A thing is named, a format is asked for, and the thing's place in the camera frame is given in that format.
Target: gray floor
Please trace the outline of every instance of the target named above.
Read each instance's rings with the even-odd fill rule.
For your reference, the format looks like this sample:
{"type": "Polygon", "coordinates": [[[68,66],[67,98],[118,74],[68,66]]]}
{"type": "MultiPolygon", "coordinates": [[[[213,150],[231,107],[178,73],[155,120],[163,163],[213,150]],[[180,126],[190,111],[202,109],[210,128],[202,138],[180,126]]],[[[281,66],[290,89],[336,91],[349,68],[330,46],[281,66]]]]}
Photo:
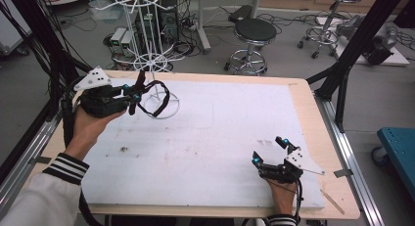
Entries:
{"type": "MultiPolygon", "coordinates": [[[[78,2],[61,6],[56,13],[62,20],[71,19],[73,25],[64,29],[64,34],[80,56],[91,66],[109,66],[110,51],[103,45],[103,39],[115,28],[126,25],[125,18],[116,21],[96,21],[87,12],[75,18],[62,15],[73,15],[87,9],[87,4],[78,2]]],[[[273,16],[292,19],[304,15],[304,12],[287,12],[281,10],[262,10],[273,16]]],[[[227,22],[226,14],[221,9],[206,10],[206,20],[213,17],[212,25],[232,25],[227,22]]],[[[268,72],[263,76],[308,78],[321,70],[330,67],[335,59],[330,57],[329,50],[323,48],[318,59],[311,59],[315,44],[306,42],[303,49],[297,44],[309,25],[292,23],[281,26],[282,33],[261,53],[268,62],[268,72]]],[[[229,74],[223,70],[227,57],[238,49],[245,48],[233,34],[232,28],[206,28],[211,44],[211,52],[189,57],[175,62],[173,71],[229,74]]],[[[415,59],[415,53],[398,44],[396,49],[407,58],[415,59]]],[[[353,148],[365,180],[377,204],[386,225],[415,225],[415,205],[392,166],[378,167],[373,164],[370,152],[381,143],[376,131],[385,126],[413,127],[415,124],[415,68],[411,63],[407,67],[369,67],[355,65],[349,76],[345,130],[353,148]]],[[[321,82],[314,83],[317,89],[321,82]]],[[[0,114],[0,144],[4,158],[16,145],[25,130],[34,120],[35,115],[47,101],[47,77],[40,69],[32,55],[23,57],[13,54],[0,62],[0,88],[2,112],[0,114]]],[[[186,218],[180,220],[186,225],[186,218]]],[[[83,225],[79,219],[77,225],[83,225]]],[[[367,225],[364,216],[357,220],[329,220],[329,225],[367,225]]]]}

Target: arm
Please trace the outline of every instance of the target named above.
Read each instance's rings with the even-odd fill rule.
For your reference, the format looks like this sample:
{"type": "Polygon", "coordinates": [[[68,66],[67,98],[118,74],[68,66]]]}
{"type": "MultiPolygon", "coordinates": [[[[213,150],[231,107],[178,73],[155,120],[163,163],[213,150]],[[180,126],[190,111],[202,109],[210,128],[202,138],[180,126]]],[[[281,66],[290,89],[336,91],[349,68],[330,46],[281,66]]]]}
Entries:
{"type": "Polygon", "coordinates": [[[268,216],[270,225],[296,226],[299,222],[293,217],[293,201],[297,185],[280,184],[275,180],[266,180],[271,188],[275,214],[268,216]]]}
{"type": "Polygon", "coordinates": [[[68,147],[48,168],[31,178],[0,226],[73,225],[79,203],[79,184],[89,167],[82,160],[107,124],[122,114],[96,118],[78,108],[68,147]]]}

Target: bar stool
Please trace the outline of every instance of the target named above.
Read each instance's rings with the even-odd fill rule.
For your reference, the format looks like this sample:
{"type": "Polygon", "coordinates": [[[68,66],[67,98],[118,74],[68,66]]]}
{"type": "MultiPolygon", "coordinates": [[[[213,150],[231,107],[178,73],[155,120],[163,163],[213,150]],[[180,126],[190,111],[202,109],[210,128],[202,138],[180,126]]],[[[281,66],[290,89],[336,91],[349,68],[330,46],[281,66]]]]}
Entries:
{"type": "Polygon", "coordinates": [[[323,25],[316,25],[311,28],[309,28],[305,34],[305,36],[300,40],[297,47],[302,48],[304,45],[304,40],[312,40],[314,42],[318,43],[317,51],[315,51],[311,58],[316,59],[319,54],[319,50],[321,46],[323,45],[331,45],[333,49],[330,51],[330,56],[334,57],[336,55],[336,49],[338,47],[338,41],[339,37],[336,35],[336,33],[332,30],[330,30],[330,24],[332,23],[332,20],[336,14],[336,11],[340,5],[340,3],[357,3],[360,0],[335,0],[335,3],[330,7],[330,10],[332,11],[330,15],[327,17],[327,20],[324,22],[323,25]]]}
{"type": "Polygon", "coordinates": [[[262,55],[254,50],[274,41],[277,30],[274,25],[264,20],[256,19],[256,11],[259,0],[254,0],[251,17],[242,19],[235,24],[234,33],[240,40],[248,43],[248,49],[236,51],[229,57],[224,69],[233,68],[234,74],[238,72],[259,75],[268,70],[266,61],[262,55]]]}

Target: black and white striped sleeve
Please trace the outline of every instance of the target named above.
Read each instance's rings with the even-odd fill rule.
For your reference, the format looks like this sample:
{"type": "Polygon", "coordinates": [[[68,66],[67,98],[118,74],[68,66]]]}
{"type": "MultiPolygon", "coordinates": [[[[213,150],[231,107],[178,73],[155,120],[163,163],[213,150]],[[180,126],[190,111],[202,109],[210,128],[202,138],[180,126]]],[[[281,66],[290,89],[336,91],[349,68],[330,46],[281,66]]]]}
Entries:
{"type": "Polygon", "coordinates": [[[297,226],[298,222],[290,214],[274,214],[268,217],[271,226],[297,226]]]}
{"type": "Polygon", "coordinates": [[[43,173],[53,175],[71,184],[80,185],[80,181],[88,170],[85,162],[60,153],[55,161],[43,173]]]}

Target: hand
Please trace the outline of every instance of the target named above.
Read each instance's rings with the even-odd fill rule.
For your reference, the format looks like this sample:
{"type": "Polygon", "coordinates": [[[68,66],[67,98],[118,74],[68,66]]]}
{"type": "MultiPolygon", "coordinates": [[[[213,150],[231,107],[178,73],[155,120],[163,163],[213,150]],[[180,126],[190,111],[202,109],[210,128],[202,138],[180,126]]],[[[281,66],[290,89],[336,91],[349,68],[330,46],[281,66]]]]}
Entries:
{"type": "Polygon", "coordinates": [[[293,202],[297,184],[280,184],[275,180],[265,179],[271,187],[272,200],[277,214],[293,214],[293,202]]]}
{"type": "Polygon", "coordinates": [[[97,118],[86,113],[82,107],[78,107],[75,115],[73,138],[64,153],[83,160],[89,150],[97,143],[98,136],[105,130],[107,124],[124,113],[125,111],[97,118]]]}

